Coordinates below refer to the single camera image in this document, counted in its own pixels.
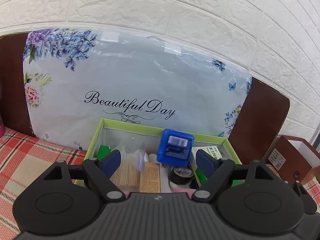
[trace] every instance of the light green box rim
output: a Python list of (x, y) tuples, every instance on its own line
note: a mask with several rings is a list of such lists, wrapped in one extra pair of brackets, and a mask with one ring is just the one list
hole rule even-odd
[[(164, 129), (157, 128), (157, 127), (151, 127), (141, 124), (134, 124), (134, 123), (126, 123), (121, 121), (116, 121), (112, 119), (107, 118), (101, 118), (98, 124), (98, 127), (94, 133), (94, 136), (91, 140), (90, 146), (88, 148), (87, 154), (85, 155), (84, 159), (89, 159), (93, 156), (94, 149), (96, 147), (99, 134), (103, 127), (106, 128), (112, 128), (116, 130), (124, 130), (129, 132), (135, 132), (140, 134), (148, 134), (148, 135), (155, 135), (160, 136), (162, 135), (162, 131)], [(211, 135), (204, 135), (204, 134), (197, 134), (197, 133), (190, 133), (195, 137), (195, 141), (197, 142), (207, 142), (207, 143), (214, 143), (214, 144), (220, 144), (223, 145), (226, 150), (230, 153), (231, 157), (233, 158), (233, 161), (236, 164), (241, 164), (236, 152), (232, 148), (230, 142), (225, 137), (218, 137), (218, 136), (211, 136)]]

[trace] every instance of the pink bottle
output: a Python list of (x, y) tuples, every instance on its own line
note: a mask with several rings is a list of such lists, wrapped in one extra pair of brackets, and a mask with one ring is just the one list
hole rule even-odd
[(4, 127), (4, 124), (3, 124), (3, 121), (2, 121), (2, 118), (0, 115), (0, 138), (4, 135), (4, 133), (5, 133), (5, 127)]

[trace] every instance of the pink flower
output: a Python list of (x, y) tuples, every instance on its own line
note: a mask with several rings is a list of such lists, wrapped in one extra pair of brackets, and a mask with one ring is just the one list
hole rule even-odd
[(38, 91), (31, 87), (30, 85), (25, 86), (25, 92), (26, 92), (26, 98), (28, 101), (38, 101), (39, 96), (38, 96)]

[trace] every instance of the barcode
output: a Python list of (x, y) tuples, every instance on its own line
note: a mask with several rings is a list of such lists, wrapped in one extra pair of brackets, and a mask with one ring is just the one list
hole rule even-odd
[(175, 146), (186, 147), (188, 145), (188, 140), (176, 136), (169, 136), (168, 143), (171, 143)]

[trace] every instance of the orange box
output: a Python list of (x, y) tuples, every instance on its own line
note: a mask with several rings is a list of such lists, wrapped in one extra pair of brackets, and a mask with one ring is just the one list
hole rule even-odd
[(320, 154), (303, 138), (280, 136), (268, 160), (289, 183), (305, 184), (320, 173)]

